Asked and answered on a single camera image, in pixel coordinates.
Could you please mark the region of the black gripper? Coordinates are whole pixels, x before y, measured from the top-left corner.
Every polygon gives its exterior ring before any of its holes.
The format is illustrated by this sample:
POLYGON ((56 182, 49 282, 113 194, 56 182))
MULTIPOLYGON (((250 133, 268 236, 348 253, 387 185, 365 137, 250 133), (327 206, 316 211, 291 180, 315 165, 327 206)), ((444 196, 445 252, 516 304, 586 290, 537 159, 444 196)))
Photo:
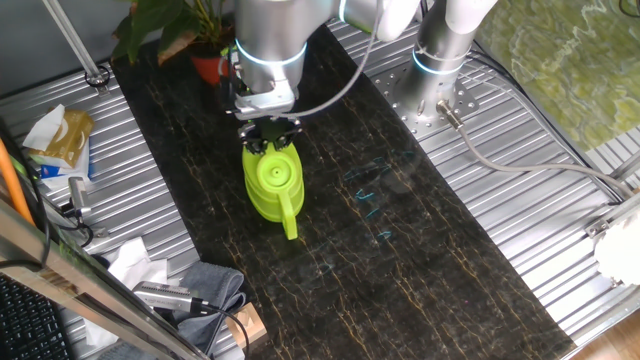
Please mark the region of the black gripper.
POLYGON ((248 122, 238 129, 242 145, 253 155, 264 155, 268 143, 273 143, 276 151, 288 147, 302 131, 299 119, 259 119, 248 122))

